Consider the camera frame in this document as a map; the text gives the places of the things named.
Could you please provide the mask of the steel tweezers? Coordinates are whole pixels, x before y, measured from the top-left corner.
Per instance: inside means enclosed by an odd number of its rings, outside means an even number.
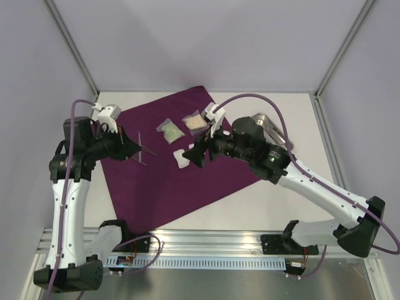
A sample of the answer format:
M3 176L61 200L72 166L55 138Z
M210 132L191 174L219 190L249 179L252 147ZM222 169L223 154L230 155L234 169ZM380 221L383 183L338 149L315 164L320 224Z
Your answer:
M147 152L147 153L150 153L150 154L152 154L152 155L154 155L154 156L157 156L157 154L156 154L155 152L151 151L151 150L148 149L147 147L141 146L141 148L142 148L143 151L145 151L145 152Z
M139 144L139 146L141 147L142 146L142 143L141 143L141 133L138 131L137 132L138 133L138 144ZM138 152L138 158L139 159L142 159L142 148L141 148L141 150Z
M145 162L143 162L142 159L139 159L138 157L132 156L131 159L137 161L139 164L143 164L143 165L147 166L147 164Z

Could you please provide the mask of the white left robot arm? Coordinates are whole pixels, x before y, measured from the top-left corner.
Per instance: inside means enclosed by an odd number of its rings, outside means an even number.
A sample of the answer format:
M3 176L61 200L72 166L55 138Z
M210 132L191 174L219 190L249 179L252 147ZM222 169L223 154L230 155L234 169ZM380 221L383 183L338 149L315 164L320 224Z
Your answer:
M34 272L33 283L54 293L99 289L103 262L116 249L131 243L127 222L104 221L96 237L84 243L84 212L97 161L124 161L141 147L131 141L115 117L74 117L63 124L64 140L49 163L54 194L52 238L45 266Z

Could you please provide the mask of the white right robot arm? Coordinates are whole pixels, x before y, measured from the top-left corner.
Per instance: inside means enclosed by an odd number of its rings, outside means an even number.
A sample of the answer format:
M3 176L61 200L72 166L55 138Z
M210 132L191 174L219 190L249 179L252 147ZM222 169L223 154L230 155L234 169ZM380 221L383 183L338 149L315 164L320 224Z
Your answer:
M259 178L294 191L328 212L332 219L317 222L290 221L281 234L281 244L290 254L317 254L317 247L340 246L348 253L369 256L380 228L385 202L374 196L366 199L308 171L300 160L291 160L288 151L267 142L264 129L251 117L241 117L232 124L232 132L219 129L198 136L183 157L199 168L208 156L215 161L226 156L248 163Z

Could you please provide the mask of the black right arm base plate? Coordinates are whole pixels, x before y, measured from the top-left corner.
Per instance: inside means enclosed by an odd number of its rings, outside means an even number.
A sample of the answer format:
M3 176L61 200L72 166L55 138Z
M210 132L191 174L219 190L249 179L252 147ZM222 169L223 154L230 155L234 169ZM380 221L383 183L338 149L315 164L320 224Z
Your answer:
M282 255L311 255L319 254L317 246L303 247L293 241L290 237L282 237L280 234L260 235L263 254L282 254Z

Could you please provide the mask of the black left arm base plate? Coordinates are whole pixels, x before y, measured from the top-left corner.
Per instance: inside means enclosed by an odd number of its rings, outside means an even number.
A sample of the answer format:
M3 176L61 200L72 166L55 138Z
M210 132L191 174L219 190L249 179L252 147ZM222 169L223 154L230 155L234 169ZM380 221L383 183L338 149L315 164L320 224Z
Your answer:
M121 252L121 253L148 253L151 243L151 237L148 234L141 236L132 236L129 237L126 241L131 241L129 244L125 244L124 246L116 246L113 251Z

